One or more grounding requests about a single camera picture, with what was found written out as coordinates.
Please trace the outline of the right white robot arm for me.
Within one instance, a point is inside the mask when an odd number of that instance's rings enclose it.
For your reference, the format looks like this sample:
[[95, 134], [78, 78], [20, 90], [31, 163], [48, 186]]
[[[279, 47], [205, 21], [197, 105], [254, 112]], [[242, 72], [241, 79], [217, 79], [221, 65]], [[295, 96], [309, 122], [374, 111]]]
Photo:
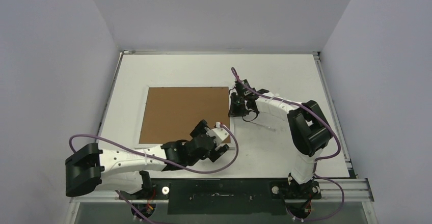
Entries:
[[230, 94], [230, 117], [265, 113], [288, 124], [297, 153], [288, 175], [286, 193], [293, 199], [320, 198], [314, 174], [315, 160], [333, 136], [326, 128], [327, 120], [319, 105], [310, 100], [297, 106], [266, 89], [251, 88], [246, 79], [236, 81], [234, 90]]

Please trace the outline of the white picture frame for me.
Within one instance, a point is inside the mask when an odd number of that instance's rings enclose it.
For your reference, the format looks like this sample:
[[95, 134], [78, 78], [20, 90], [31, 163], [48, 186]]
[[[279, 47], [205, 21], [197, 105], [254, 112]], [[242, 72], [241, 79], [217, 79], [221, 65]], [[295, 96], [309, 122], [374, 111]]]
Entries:
[[149, 87], [145, 99], [139, 146], [191, 139], [201, 120], [231, 126], [228, 87]]

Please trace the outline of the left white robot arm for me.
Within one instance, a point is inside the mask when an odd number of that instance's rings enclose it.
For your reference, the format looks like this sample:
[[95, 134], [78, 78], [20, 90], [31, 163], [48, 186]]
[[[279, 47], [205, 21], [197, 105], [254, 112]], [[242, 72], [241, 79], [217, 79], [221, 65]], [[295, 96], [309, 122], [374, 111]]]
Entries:
[[202, 120], [190, 133], [191, 139], [180, 139], [160, 146], [133, 150], [106, 138], [75, 149], [74, 135], [69, 140], [72, 155], [65, 160], [65, 194], [80, 197], [95, 190], [119, 190], [139, 199], [151, 195], [150, 172], [186, 170], [197, 162], [217, 161], [229, 150], [225, 140], [230, 130], [221, 123], [211, 129]]

